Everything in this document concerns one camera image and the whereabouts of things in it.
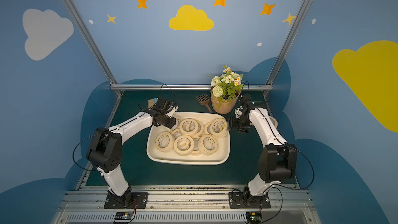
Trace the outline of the masking tape roll nine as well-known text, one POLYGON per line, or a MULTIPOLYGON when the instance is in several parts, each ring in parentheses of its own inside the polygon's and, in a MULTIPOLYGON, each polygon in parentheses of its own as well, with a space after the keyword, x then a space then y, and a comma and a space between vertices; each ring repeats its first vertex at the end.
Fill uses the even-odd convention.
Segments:
POLYGON ((171 132, 172 136, 174 137, 174 139, 176 140, 177 138, 179 138, 180 136, 182 136, 181 130, 180 128, 177 128, 175 130, 173 130, 171 132))

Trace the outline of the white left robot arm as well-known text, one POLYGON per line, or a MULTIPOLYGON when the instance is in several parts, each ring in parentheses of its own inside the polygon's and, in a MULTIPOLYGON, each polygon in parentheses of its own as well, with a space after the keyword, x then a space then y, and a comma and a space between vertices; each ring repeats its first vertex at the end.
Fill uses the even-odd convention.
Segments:
POLYGON ((166 108, 154 106, 139 112, 121 124, 109 128, 97 128, 86 158, 100 172, 114 197, 123 197, 130 188, 121 170, 123 144, 142 130, 163 125, 171 128, 176 124, 173 117, 178 106, 166 108))

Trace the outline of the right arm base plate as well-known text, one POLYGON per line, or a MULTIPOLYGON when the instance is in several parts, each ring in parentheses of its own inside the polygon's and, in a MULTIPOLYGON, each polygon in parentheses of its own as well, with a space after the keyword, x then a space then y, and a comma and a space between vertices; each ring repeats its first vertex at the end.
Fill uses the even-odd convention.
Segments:
POLYGON ((230 208, 271 208, 268 194, 254 197, 250 193, 234 190, 228 196, 230 208))

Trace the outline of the right circuit board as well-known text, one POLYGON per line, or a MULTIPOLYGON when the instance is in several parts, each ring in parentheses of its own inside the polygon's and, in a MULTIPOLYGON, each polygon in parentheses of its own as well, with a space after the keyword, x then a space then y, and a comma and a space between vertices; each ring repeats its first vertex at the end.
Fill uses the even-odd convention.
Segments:
POLYGON ((260 212, 246 212, 246 224, 260 224, 262 214, 260 212))

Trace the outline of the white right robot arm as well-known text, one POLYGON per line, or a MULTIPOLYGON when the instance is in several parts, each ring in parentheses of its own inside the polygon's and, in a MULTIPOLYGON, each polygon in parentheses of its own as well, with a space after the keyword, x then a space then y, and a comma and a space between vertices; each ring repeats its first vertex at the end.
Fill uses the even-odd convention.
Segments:
POLYGON ((294 178, 298 151, 281 136, 262 101, 253 101, 249 94, 240 95, 238 99, 239 107, 235 109, 235 116, 229 118, 228 125, 230 130, 240 133, 249 133, 254 127, 260 137, 263 151, 258 174, 248 182, 246 195, 262 197, 274 185, 294 178))

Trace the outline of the flower pot with white flowers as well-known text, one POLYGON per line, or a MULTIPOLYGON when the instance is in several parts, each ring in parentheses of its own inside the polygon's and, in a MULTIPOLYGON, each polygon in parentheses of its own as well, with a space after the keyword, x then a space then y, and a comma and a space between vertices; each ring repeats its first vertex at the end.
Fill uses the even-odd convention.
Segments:
POLYGON ((219 114, 231 112, 244 86, 243 76, 225 65, 223 73, 211 79, 210 99, 215 112, 219 114))

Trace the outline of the aluminium frame rail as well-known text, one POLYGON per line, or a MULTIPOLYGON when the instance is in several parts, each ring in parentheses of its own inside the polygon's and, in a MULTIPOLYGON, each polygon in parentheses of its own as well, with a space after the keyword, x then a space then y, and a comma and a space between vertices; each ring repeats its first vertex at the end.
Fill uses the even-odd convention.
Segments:
MULTIPOLYGON (((161 88, 167 87, 166 85, 162 84, 111 84, 110 88, 114 91, 116 90, 161 90, 161 88)), ((209 91, 211 86, 210 85, 168 85, 172 90, 202 90, 202 91, 209 91)), ((244 90, 251 90, 251 91, 271 91, 273 90, 272 85, 245 85, 243 87, 244 90)))

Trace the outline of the masking tape roll four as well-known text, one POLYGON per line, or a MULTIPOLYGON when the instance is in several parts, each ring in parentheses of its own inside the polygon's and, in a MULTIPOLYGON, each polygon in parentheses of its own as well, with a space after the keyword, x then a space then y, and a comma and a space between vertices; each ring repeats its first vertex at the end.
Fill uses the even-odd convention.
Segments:
POLYGON ((278 122, 277 122, 277 120, 276 120, 274 117, 272 117, 272 116, 269 116, 269 118, 270 118, 272 124, 274 125, 274 127, 277 128, 277 127, 278 127, 278 122))

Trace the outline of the masking tape roll ten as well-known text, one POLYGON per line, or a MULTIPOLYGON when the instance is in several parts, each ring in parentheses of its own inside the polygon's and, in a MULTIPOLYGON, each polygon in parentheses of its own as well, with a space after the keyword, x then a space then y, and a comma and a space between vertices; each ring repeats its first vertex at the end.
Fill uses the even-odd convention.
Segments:
POLYGON ((201 139, 201 137, 200 136, 194 136, 193 138, 193 150, 192 150, 192 155, 193 156, 198 156, 198 155, 200 155, 201 154, 201 151, 200 151, 200 149, 199 149, 199 141, 200 141, 200 139, 201 139))

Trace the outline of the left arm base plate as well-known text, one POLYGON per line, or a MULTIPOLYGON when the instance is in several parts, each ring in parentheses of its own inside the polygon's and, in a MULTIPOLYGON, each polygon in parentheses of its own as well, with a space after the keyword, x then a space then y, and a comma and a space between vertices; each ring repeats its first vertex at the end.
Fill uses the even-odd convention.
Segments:
POLYGON ((126 192, 123 196, 108 192, 104 209, 145 209, 147 200, 146 192, 126 192))

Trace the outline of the left circuit board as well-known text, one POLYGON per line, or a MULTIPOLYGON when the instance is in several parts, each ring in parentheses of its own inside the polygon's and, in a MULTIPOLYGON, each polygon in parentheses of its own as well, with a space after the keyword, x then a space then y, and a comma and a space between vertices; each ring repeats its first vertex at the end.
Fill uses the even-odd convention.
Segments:
POLYGON ((135 217, 134 212, 117 212, 114 217, 114 221, 118 222, 130 222, 135 217))

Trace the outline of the masking tape roll eight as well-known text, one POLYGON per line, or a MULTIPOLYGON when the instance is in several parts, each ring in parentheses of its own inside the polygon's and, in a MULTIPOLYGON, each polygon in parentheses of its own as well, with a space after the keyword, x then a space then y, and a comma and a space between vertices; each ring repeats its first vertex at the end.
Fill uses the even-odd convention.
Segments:
POLYGON ((155 140, 155 148, 160 152, 170 152, 174 149, 174 136, 169 132, 160 133, 155 140))

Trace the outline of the cream plastic storage tray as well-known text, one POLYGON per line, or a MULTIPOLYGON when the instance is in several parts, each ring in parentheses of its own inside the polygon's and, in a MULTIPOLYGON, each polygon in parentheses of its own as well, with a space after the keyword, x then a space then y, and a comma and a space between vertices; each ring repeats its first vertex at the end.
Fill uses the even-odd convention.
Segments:
MULTIPOLYGON (((181 120, 186 118, 193 118, 195 120, 199 120, 203 124, 213 122, 217 118, 223 118, 225 120, 225 118, 221 115, 210 113, 177 112, 175 115, 178 115, 181 120)), ((213 155, 180 156, 174 149, 170 152, 161 152, 156 149, 156 138, 160 133, 165 131, 170 131, 170 129, 164 126, 151 127, 149 132, 147 142, 147 155, 151 160, 155 162, 196 166, 215 166, 226 162, 230 155, 231 145, 229 132, 227 132, 227 135, 225 137, 217 139, 218 149, 213 155)))

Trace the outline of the masking tape roll seven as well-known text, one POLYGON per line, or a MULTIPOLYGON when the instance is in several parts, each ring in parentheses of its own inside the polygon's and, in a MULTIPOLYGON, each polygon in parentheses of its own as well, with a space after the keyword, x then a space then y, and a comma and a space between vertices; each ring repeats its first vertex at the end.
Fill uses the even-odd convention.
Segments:
POLYGON ((198 123, 198 132, 196 134, 196 136, 203 136, 204 135, 204 125, 202 122, 200 122, 199 120, 197 120, 198 123))

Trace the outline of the masking tape roll six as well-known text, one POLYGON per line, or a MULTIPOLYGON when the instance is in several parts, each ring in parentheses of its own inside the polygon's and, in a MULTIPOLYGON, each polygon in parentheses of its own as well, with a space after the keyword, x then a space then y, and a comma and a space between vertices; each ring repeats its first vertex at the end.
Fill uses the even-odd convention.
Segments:
POLYGON ((209 134, 205 134, 200 138, 198 146, 200 152, 206 156, 210 156, 218 150, 217 139, 209 134))

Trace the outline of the blue dustpan with brush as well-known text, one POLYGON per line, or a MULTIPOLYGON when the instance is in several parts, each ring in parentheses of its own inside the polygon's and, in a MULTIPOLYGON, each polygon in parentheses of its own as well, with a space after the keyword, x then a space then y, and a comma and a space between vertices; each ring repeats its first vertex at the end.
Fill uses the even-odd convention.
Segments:
POLYGON ((148 100, 148 107, 153 108, 158 102, 158 98, 148 100))

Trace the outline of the circuit board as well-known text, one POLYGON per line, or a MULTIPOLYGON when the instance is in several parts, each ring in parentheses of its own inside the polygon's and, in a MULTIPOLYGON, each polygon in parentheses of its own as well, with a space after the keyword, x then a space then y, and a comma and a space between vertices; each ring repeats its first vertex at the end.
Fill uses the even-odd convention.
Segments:
POLYGON ((130 222, 135 217, 134 212, 117 212, 114 217, 114 221, 118 222, 130 222))
POLYGON ((260 224, 262 214, 260 212, 246 212, 246 224, 260 224))

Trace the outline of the masking tape roll two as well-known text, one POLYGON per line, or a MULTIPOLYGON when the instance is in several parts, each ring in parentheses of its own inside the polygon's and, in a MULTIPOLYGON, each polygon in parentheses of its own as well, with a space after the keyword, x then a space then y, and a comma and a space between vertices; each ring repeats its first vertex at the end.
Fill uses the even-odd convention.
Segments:
POLYGON ((199 124, 194 119, 184 119, 180 124, 180 131, 182 135, 195 136, 198 133, 199 124))

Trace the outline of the masking tape roll one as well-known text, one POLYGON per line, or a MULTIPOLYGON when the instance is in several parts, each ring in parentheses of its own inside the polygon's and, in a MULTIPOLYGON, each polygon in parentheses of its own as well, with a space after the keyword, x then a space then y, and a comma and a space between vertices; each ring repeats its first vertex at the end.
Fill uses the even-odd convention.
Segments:
POLYGON ((210 131, 213 136, 223 138, 228 133, 228 123, 224 118, 215 119, 210 125, 210 131))

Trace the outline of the masking tape roll five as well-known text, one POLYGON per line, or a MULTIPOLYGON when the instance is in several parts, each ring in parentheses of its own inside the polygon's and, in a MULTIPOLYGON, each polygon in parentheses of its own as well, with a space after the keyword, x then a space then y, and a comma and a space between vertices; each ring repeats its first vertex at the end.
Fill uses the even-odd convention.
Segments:
POLYGON ((174 142, 174 149, 180 156, 192 154, 194 148, 193 138, 188 135, 178 137, 174 142))

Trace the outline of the brown plastic scoop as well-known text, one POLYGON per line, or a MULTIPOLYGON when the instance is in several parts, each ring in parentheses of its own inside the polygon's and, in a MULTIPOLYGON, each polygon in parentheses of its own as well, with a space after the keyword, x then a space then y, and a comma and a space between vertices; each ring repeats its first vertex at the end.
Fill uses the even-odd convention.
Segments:
POLYGON ((199 102, 200 105, 206 106, 206 108, 208 109, 208 111, 210 113, 213 113, 213 111, 211 110, 209 104, 210 104, 210 97, 208 94, 202 94, 197 96, 197 101, 199 102))

